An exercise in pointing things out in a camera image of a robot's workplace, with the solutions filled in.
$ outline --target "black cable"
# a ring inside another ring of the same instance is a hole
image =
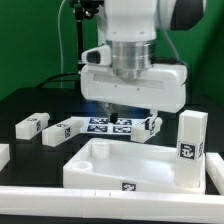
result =
[[[45,81],[41,82],[36,86],[36,88],[42,88],[46,83],[51,82],[54,79],[62,78],[62,77],[67,77],[67,76],[77,76],[80,77],[78,73],[64,73],[64,74],[59,74],[59,75],[54,75],[46,79]]]
[[[47,83],[51,83],[51,82],[75,82],[75,81],[77,81],[77,80],[75,80],[75,79],[66,79],[66,80],[62,80],[62,81],[61,80],[51,80],[51,81],[48,81]]]

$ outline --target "cable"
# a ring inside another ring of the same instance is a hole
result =
[[[40,84],[38,84],[36,86],[36,88],[42,88],[46,83],[52,82],[54,79],[63,78],[63,77],[67,77],[67,76],[78,76],[79,77],[79,75],[77,73],[72,73],[72,72],[54,75],[54,76],[51,76],[50,78],[46,79],[45,81],[41,82]]]
[[[61,55],[61,74],[64,73],[64,49],[63,49],[62,35],[61,35],[61,14],[62,14],[62,10],[64,8],[66,1],[67,0],[62,1],[58,11],[58,37],[59,37],[59,46],[60,46],[60,55]]]
[[[177,61],[180,61],[179,53],[178,53],[178,51],[177,51],[173,41],[171,40],[169,34],[167,33],[166,29],[163,26],[160,8],[161,8],[160,7],[160,0],[158,0],[158,3],[157,3],[157,16],[158,16],[159,27],[160,27],[160,29],[161,29],[161,31],[163,33],[164,38],[166,39],[167,43],[169,44],[170,49],[171,49],[171,51],[174,54],[174,57],[177,59]]]
[[[65,83],[65,82],[75,82],[75,81],[77,81],[77,80],[75,80],[75,79],[66,79],[66,80],[51,80],[51,81],[47,81],[47,82],[44,82],[43,84],[42,84],[42,87],[44,86],[44,85],[46,85],[46,84],[48,84],[48,83],[57,83],[57,82],[63,82],[63,83]]]

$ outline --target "black sticker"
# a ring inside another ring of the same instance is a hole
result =
[[[27,121],[37,121],[37,120],[38,120],[37,118],[32,118],[32,117],[27,119]]]
[[[71,136],[71,129],[70,128],[65,129],[65,138],[68,138],[70,136]]]
[[[90,118],[90,124],[108,124],[108,118]]]
[[[155,127],[156,127],[155,120],[152,122],[152,128],[151,128],[151,129],[149,128],[149,123],[150,123],[150,118],[148,118],[148,119],[147,119],[145,122],[143,122],[142,124],[145,125],[145,130],[150,131],[150,135],[153,135],[153,134],[154,134],[154,131],[155,131]]]
[[[68,125],[67,124],[57,124],[56,127],[59,127],[59,128],[67,128]]]
[[[40,130],[41,130],[41,122],[38,121],[38,122],[37,122],[37,131],[40,131]]]
[[[199,155],[198,158],[200,158],[203,155],[203,148],[204,148],[204,143],[202,142],[199,146]]]
[[[136,191],[136,184],[122,182],[122,191]]]
[[[180,144],[180,157],[188,160],[195,160],[195,145]]]
[[[113,132],[114,133],[126,133],[126,134],[130,134],[131,133],[131,127],[114,126],[113,127]]]
[[[105,133],[105,132],[107,132],[107,126],[89,125],[87,131],[88,132]]]
[[[118,119],[116,125],[132,125],[132,120],[130,120],[130,119]]]

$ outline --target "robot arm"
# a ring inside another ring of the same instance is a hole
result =
[[[100,3],[97,22],[99,45],[103,45],[82,55],[86,64],[81,74],[82,94],[110,108],[111,104],[121,104],[150,109],[153,111],[153,119],[148,122],[150,129],[158,111],[176,113],[184,106],[187,78],[184,65],[153,63],[156,26],[188,30],[202,18],[206,2],[95,2]]]

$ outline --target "white box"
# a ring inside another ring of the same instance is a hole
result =
[[[63,167],[63,185],[76,189],[204,194],[204,156],[201,184],[188,188],[175,185],[176,153],[176,148],[91,139]]]
[[[48,126],[47,113],[35,113],[16,125],[16,138],[30,140]]]
[[[83,121],[69,118],[53,125],[42,132],[42,144],[55,147],[78,135],[83,124]]]
[[[200,186],[207,113],[186,110],[180,115],[175,183],[180,186]]]

